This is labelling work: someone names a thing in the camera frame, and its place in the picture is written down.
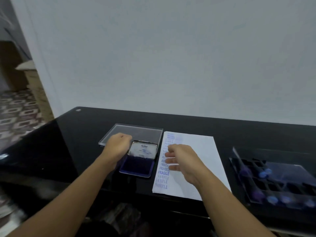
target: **black glossy tabletop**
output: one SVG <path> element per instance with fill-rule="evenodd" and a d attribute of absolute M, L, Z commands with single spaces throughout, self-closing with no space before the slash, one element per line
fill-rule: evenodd
<path fill-rule="evenodd" d="M 316 176 L 315 126 L 77 107 L 2 151 L 9 156 L 0 160 L 0 168 L 71 183 L 101 153 L 98 142 L 116 123 L 213 136 L 233 194 L 259 220 L 269 227 L 316 233 L 313 212 L 247 205 L 228 159 L 233 146 L 311 153 L 310 159 L 298 159 L 294 163 L 303 165 Z M 207 216 L 200 201 L 152 193 L 157 163 L 158 158 L 149 179 L 116 170 L 106 178 L 101 191 L 125 202 L 137 199 L 165 210 Z"/>

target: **paper sheet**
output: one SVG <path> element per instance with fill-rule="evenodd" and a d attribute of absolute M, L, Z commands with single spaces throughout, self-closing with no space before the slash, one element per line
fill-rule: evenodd
<path fill-rule="evenodd" d="M 195 200 L 202 200 L 197 189 L 188 183 L 181 172 L 169 171 L 165 163 L 165 153 L 168 145 L 184 144 L 189 145 L 197 153 L 206 167 L 220 179 L 231 191 L 222 161 L 219 157 L 214 138 L 204 135 L 189 135 L 165 131 L 159 155 L 158 167 L 153 185 L 153 193 L 160 193 Z"/>

